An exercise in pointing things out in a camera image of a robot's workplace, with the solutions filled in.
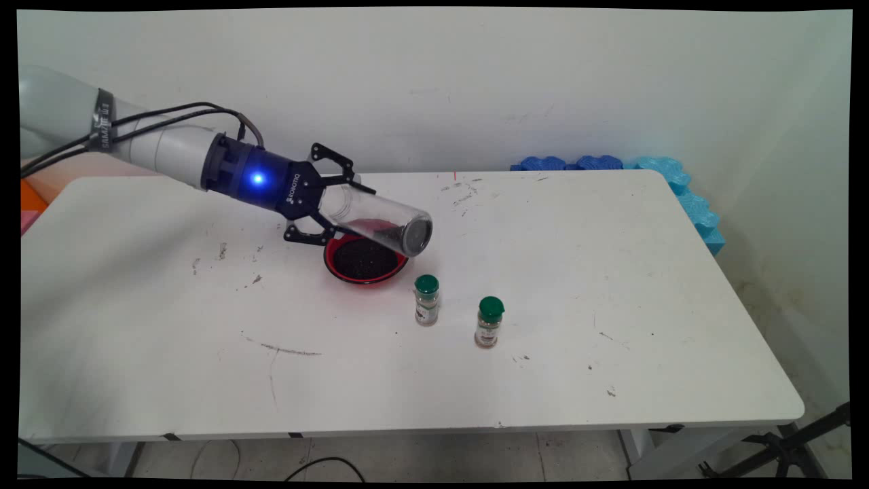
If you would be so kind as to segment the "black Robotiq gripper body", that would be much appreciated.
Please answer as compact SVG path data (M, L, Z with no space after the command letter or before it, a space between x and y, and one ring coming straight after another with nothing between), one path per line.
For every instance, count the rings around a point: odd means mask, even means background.
M308 161L294 161L217 135L202 169L201 186L288 220L322 219L323 179Z

